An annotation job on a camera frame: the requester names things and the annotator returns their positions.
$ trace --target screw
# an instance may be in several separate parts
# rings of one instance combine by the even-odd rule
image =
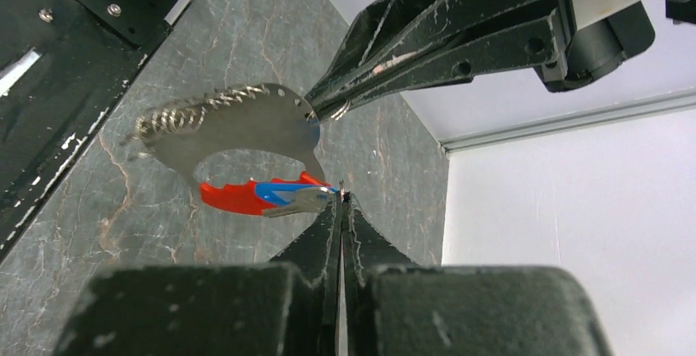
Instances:
[[[107,11],[110,15],[114,17],[118,17],[121,15],[121,7],[118,6],[116,3],[112,3],[107,7]]]
[[[46,22],[53,22],[53,14],[51,13],[51,9],[41,9],[41,11],[39,11],[39,18]]]

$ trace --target silver screw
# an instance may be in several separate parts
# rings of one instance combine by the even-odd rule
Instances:
[[[39,11],[39,18],[46,22],[53,22],[53,14],[51,13],[51,9],[41,9],[41,11]]]
[[[110,15],[114,17],[118,17],[121,15],[121,7],[118,6],[116,3],[112,3],[107,7],[107,11]]]

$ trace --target screw hole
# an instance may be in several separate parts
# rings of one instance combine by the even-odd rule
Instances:
[[[540,38],[531,38],[527,41],[527,45],[524,46],[524,50],[532,55],[539,54],[543,51],[545,44]]]
[[[471,74],[471,64],[469,61],[459,62],[454,67],[452,67],[452,73],[454,75],[465,76]]]

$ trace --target marble floor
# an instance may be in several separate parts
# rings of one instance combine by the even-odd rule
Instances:
[[[77,295],[101,267],[261,262],[313,216],[221,212],[153,159],[119,143],[137,114],[229,84],[280,82],[305,93],[347,24],[328,0],[195,0],[86,153],[0,264],[0,354],[50,354]],[[326,125],[316,149],[327,180],[358,196],[371,222],[416,262],[442,255],[447,164],[400,96]],[[197,171],[215,185],[297,177],[299,163],[252,151]]]

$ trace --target red handle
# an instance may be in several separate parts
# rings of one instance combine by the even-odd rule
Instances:
[[[270,182],[329,186],[329,184],[320,182],[310,176],[307,171],[302,171],[298,180],[288,181],[274,178]],[[208,206],[223,211],[260,216],[263,214],[263,210],[276,206],[256,196],[254,189],[257,184],[258,182],[249,180],[249,182],[243,185],[227,184],[222,188],[215,188],[207,182],[202,182],[200,184],[200,198]]]

